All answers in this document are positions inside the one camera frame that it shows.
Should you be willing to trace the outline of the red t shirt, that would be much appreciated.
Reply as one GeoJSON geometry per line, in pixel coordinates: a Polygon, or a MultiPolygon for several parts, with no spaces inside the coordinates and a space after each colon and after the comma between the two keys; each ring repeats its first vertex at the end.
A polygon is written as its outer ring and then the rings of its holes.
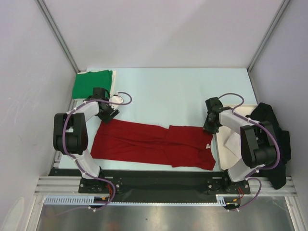
{"type": "Polygon", "coordinates": [[[95,159],[213,170],[212,139],[201,127],[112,120],[100,124],[90,153],[95,159]]]}

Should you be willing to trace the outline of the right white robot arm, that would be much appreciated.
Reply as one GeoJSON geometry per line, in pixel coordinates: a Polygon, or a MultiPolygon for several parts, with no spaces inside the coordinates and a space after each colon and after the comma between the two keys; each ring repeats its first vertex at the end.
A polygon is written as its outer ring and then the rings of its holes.
{"type": "Polygon", "coordinates": [[[268,121],[259,122],[236,112],[244,104],[244,98],[236,93],[223,94],[205,101],[207,117],[204,131],[216,134],[220,127],[228,127],[240,136],[241,158],[227,170],[228,177],[223,179],[222,188],[233,193],[239,188],[239,182],[248,179],[261,169],[275,168],[281,153],[273,126],[268,121]],[[242,101],[234,106],[224,106],[220,99],[227,95],[238,96],[242,101]]]}

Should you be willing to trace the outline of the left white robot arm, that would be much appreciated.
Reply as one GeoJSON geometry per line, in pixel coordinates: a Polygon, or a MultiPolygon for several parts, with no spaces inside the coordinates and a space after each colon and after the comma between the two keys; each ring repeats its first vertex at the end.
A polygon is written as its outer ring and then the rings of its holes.
{"type": "Polygon", "coordinates": [[[104,88],[94,88],[91,96],[66,113],[54,116],[53,146],[54,149],[70,157],[84,179],[91,179],[89,186],[95,192],[106,188],[103,171],[95,163],[88,150],[89,138],[86,123],[93,117],[109,123],[119,114],[117,109],[124,99],[118,93],[110,95],[104,88]]]}

